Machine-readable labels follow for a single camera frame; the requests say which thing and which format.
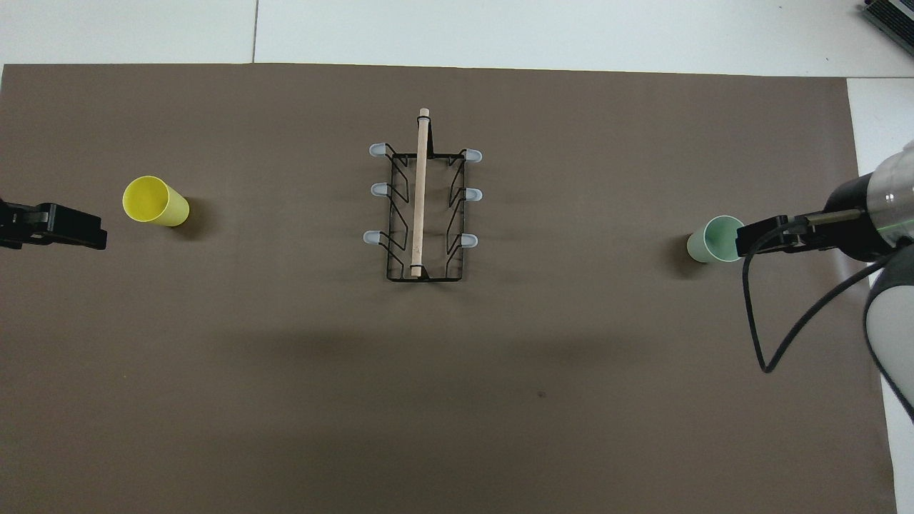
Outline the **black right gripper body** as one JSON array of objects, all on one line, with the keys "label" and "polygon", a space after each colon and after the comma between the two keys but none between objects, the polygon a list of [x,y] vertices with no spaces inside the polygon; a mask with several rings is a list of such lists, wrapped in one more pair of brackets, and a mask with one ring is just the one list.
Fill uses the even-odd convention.
[{"label": "black right gripper body", "polygon": [[842,253],[858,261],[876,261],[894,253],[894,248],[877,232],[868,214],[866,193],[870,180],[871,175],[867,173],[843,183],[827,198],[823,209],[825,213],[832,213],[857,208],[864,211],[860,217],[820,227],[831,246],[839,248]]}]

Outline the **pale green plastic cup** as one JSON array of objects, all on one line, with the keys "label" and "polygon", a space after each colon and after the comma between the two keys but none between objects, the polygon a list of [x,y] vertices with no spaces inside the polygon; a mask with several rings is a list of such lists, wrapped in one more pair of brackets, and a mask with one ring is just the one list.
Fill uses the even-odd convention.
[{"label": "pale green plastic cup", "polygon": [[733,263],[740,260],[737,237],[744,223],[722,215],[706,221],[686,241],[688,255],[698,263]]}]

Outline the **yellow plastic cup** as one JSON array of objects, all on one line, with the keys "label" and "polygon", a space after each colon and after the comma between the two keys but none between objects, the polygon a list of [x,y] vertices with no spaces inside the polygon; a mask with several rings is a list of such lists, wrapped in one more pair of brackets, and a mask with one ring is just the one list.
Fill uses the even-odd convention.
[{"label": "yellow plastic cup", "polygon": [[156,176],[135,178],[124,189],[121,205],[130,219],[158,226],[180,226],[190,214],[189,202]]}]

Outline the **grey ribbed device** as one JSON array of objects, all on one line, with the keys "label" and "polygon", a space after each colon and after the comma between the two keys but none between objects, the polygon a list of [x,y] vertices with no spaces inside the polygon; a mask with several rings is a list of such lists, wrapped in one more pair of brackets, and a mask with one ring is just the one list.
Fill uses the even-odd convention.
[{"label": "grey ribbed device", "polygon": [[864,0],[862,15],[914,56],[914,0]]}]

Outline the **brown table mat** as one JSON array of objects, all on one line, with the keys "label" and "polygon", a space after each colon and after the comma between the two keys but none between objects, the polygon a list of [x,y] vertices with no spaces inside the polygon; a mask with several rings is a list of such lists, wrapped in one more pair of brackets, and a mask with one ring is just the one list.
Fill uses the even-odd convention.
[{"label": "brown table mat", "polygon": [[[483,152],[457,283],[363,242],[421,108]],[[857,173],[842,79],[6,66],[0,196],[109,239],[0,248],[0,514],[889,514],[866,284],[764,374],[686,253]]]}]

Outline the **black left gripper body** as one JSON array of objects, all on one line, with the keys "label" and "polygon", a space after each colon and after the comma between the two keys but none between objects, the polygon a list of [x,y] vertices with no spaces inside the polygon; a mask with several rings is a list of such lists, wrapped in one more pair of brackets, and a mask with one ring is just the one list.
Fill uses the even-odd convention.
[{"label": "black left gripper body", "polygon": [[21,215],[30,213],[32,207],[0,202],[0,247],[22,248],[31,241],[29,225],[20,221]]}]

